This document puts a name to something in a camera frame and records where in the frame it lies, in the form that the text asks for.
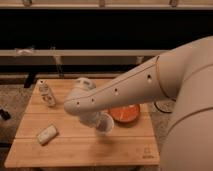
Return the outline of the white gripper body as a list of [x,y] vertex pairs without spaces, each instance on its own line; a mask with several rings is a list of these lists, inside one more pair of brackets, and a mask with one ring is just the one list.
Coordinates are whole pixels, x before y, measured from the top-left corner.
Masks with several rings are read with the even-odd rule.
[[90,113],[83,115],[79,118],[79,121],[88,127],[97,127],[100,123],[100,113]]

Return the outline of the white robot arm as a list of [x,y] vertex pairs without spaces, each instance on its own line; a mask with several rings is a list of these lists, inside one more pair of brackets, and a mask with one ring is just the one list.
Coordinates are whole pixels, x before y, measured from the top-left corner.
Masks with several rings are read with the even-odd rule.
[[77,82],[64,101],[72,115],[171,99],[161,171],[213,171],[213,36],[164,52],[92,89]]

